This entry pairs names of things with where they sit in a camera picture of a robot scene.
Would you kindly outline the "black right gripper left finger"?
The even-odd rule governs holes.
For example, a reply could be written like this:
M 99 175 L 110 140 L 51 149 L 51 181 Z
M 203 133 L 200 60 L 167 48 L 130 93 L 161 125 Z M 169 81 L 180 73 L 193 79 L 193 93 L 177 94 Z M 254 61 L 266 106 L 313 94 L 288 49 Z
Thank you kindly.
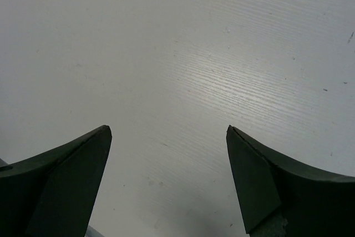
M 85 236 L 112 141 L 102 125 L 28 159 L 1 161 L 1 236 Z

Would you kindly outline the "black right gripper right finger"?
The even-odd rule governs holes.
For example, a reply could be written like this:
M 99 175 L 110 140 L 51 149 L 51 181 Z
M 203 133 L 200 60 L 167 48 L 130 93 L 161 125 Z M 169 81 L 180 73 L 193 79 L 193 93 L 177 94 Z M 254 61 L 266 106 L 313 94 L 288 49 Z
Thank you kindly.
M 226 142 L 249 236 L 354 235 L 354 177 L 299 162 L 233 126 Z

